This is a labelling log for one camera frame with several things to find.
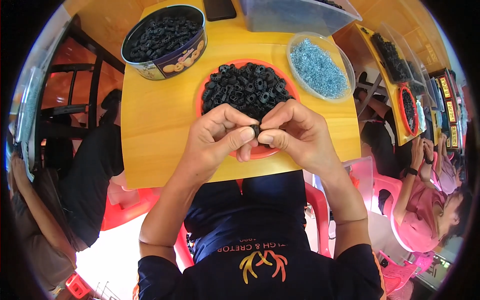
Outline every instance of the orange antler logo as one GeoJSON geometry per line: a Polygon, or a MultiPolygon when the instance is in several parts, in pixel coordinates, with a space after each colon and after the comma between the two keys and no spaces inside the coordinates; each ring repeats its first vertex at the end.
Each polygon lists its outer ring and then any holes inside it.
{"type": "Polygon", "coordinates": [[[253,259],[255,258],[255,256],[258,254],[258,256],[260,256],[260,261],[257,262],[255,264],[255,266],[260,266],[262,264],[267,264],[267,265],[273,265],[271,262],[269,262],[266,258],[268,256],[268,254],[272,255],[273,259],[275,259],[275,262],[276,262],[276,270],[275,272],[273,273],[272,275],[272,278],[274,278],[277,274],[278,274],[278,271],[282,271],[282,282],[285,281],[285,277],[286,277],[286,273],[285,273],[285,265],[288,264],[288,261],[286,259],[285,256],[283,255],[279,255],[279,254],[275,254],[275,252],[273,252],[272,250],[265,250],[264,251],[264,254],[262,255],[262,253],[260,251],[255,251],[255,252],[252,252],[249,256],[245,257],[241,263],[240,263],[240,270],[243,269],[243,281],[245,281],[246,284],[248,284],[248,274],[247,274],[247,271],[250,272],[250,274],[255,277],[255,278],[258,278],[257,274],[253,271],[253,267],[252,267],[252,263],[253,263],[253,259]]]}

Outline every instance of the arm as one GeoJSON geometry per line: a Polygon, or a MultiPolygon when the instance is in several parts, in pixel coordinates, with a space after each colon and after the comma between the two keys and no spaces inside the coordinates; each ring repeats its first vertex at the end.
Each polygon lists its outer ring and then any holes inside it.
{"type": "Polygon", "coordinates": [[[334,257],[358,244],[371,245],[365,204],[335,152],[325,118],[290,99],[267,113],[261,129],[260,143],[282,149],[322,180],[335,216],[334,257]]]}
{"type": "Polygon", "coordinates": [[[160,256],[176,263],[173,245],[193,197],[201,183],[193,183],[176,170],[162,189],[160,199],[147,214],[140,231],[140,256],[160,256]]]}
{"type": "Polygon", "coordinates": [[[330,209],[335,216],[336,241],[334,258],[350,247],[369,244],[368,215],[363,198],[343,168],[322,178],[330,209]]]}
{"type": "Polygon", "coordinates": [[[403,217],[407,213],[407,204],[410,199],[410,194],[412,193],[413,182],[415,181],[415,176],[413,174],[407,174],[402,183],[402,188],[400,189],[400,194],[396,201],[395,207],[393,208],[393,217],[397,224],[402,224],[403,217]]]}
{"type": "Polygon", "coordinates": [[[447,136],[445,135],[445,133],[442,133],[440,140],[438,141],[437,164],[435,165],[435,172],[437,173],[438,178],[440,178],[440,175],[442,174],[444,156],[447,155],[446,141],[447,136]]]}
{"type": "Polygon", "coordinates": [[[18,190],[25,199],[42,235],[53,248],[65,254],[72,262],[73,267],[76,268],[75,249],[70,245],[60,225],[30,184],[26,175],[25,164],[17,154],[12,155],[12,169],[18,190]]]}
{"type": "Polygon", "coordinates": [[[258,121],[222,104],[191,125],[182,158],[142,224],[141,257],[160,256],[176,264],[173,246],[195,194],[231,151],[237,150],[239,162],[250,159],[258,144],[248,127],[254,124],[258,121]]]}
{"type": "MultiPolygon", "coordinates": [[[[423,160],[424,155],[424,140],[416,137],[412,141],[412,162],[410,168],[418,170],[423,160]]],[[[393,217],[395,221],[400,225],[403,222],[403,217],[407,213],[407,204],[412,193],[413,182],[415,181],[415,175],[408,173],[402,183],[400,194],[393,207],[393,217]]]]}
{"type": "MultiPolygon", "coordinates": [[[[426,158],[429,161],[433,161],[433,142],[429,139],[422,139],[423,141],[423,152],[426,158]]],[[[432,176],[432,165],[424,162],[420,169],[420,179],[423,182],[430,182],[432,176]]]]}
{"type": "Polygon", "coordinates": [[[430,182],[431,174],[432,174],[432,165],[429,165],[429,164],[424,162],[421,165],[421,169],[420,169],[420,173],[419,173],[421,181],[430,182]]]}

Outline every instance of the yellow table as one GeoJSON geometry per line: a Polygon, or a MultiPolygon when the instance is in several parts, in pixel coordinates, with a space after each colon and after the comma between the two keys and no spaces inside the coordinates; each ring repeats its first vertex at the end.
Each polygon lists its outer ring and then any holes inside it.
{"type": "Polygon", "coordinates": [[[370,30],[365,26],[361,26],[360,24],[355,24],[355,27],[360,33],[363,40],[365,41],[365,44],[370,50],[370,53],[373,55],[373,59],[377,64],[378,71],[380,72],[380,75],[382,76],[382,79],[385,83],[385,89],[387,90],[388,97],[390,98],[390,102],[392,103],[392,111],[395,118],[395,127],[396,127],[396,134],[398,137],[398,145],[399,146],[404,145],[406,142],[413,140],[415,136],[410,135],[407,129],[405,128],[405,125],[403,124],[402,117],[400,114],[398,85],[390,82],[390,79],[388,78],[388,74],[385,68],[381,64],[381,59],[377,54],[377,50],[375,50],[375,47],[370,41],[370,37],[375,31],[370,30]],[[363,32],[361,30],[362,27],[365,28],[370,34],[366,34],[365,32],[363,32]]]}
{"type": "MultiPolygon", "coordinates": [[[[167,0],[147,7],[151,12],[186,1],[167,0]]],[[[189,4],[204,10],[201,0],[189,4]]],[[[164,186],[180,160],[190,124],[195,120],[194,97],[200,82],[216,67],[230,60],[252,58],[267,61],[293,79],[286,45],[293,34],[247,31],[241,7],[234,1],[237,17],[206,22],[204,54],[187,71],[166,80],[143,78],[129,65],[123,81],[121,137],[128,188],[164,186]]],[[[340,56],[333,57],[342,64],[340,56]]],[[[310,96],[299,85],[300,100],[322,114],[342,161],[360,157],[360,137],[353,98],[332,104],[310,96]]],[[[211,181],[233,180],[298,170],[283,152],[268,158],[239,163],[228,156],[211,181]]]]}

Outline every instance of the human hand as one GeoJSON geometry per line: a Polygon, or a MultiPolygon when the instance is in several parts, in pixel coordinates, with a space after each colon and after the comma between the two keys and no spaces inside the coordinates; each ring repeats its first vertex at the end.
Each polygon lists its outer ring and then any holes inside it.
{"type": "Polygon", "coordinates": [[[433,161],[433,142],[429,139],[423,138],[423,151],[428,160],[433,161]]]}
{"type": "Polygon", "coordinates": [[[207,182],[223,160],[237,150],[237,160],[250,160],[252,147],[258,145],[250,125],[258,121],[248,117],[228,104],[222,104],[191,126],[187,144],[177,169],[194,174],[195,182],[207,182]]]}
{"type": "Polygon", "coordinates": [[[412,162],[410,167],[418,170],[423,161],[423,144],[424,141],[420,137],[416,137],[412,141],[412,162]]]}
{"type": "Polygon", "coordinates": [[[447,139],[448,139],[447,135],[442,132],[442,134],[440,134],[439,144],[443,146],[447,142],[447,139]]]}
{"type": "Polygon", "coordinates": [[[27,177],[25,162],[14,152],[11,157],[12,173],[15,178],[15,184],[20,192],[31,187],[30,180],[27,177]]]}
{"type": "Polygon", "coordinates": [[[294,99],[278,103],[262,119],[260,128],[259,143],[282,149],[321,178],[341,168],[325,118],[294,99]]]}

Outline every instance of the black metal chair frame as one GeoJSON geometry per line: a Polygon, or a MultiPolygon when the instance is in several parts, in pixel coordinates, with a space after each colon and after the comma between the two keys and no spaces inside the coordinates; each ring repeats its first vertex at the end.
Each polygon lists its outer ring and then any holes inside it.
{"type": "Polygon", "coordinates": [[[59,47],[65,41],[65,39],[71,37],[78,44],[82,45],[90,52],[96,55],[96,60],[94,64],[91,63],[74,63],[74,64],[58,64],[48,66],[45,78],[42,83],[42,89],[40,91],[39,105],[37,109],[37,119],[36,119],[36,152],[35,152],[35,166],[34,169],[41,168],[41,151],[40,144],[43,139],[46,138],[68,138],[68,139],[83,139],[90,130],[96,127],[96,107],[97,107],[97,96],[98,96],[98,85],[100,81],[100,74],[102,63],[106,62],[116,70],[125,74],[125,64],[117,59],[113,54],[108,52],[103,48],[99,43],[93,40],[89,35],[87,35],[80,27],[75,24],[75,19],[79,19],[76,15],[72,18],[72,21],[67,25],[63,33],[63,37],[60,39],[57,48],[55,49],[53,55],[57,54],[59,47]],[[47,121],[48,118],[56,115],[62,114],[74,114],[86,112],[87,104],[77,104],[72,105],[73,97],[73,88],[75,85],[75,79],[77,72],[89,71],[92,72],[92,81],[90,84],[90,94],[88,99],[88,128],[82,127],[72,127],[67,125],[55,124],[47,121]],[[73,72],[72,81],[70,83],[70,91],[68,95],[68,104],[65,106],[54,107],[41,109],[41,102],[43,100],[45,86],[47,80],[50,77],[51,73],[57,72],[73,72]]]}

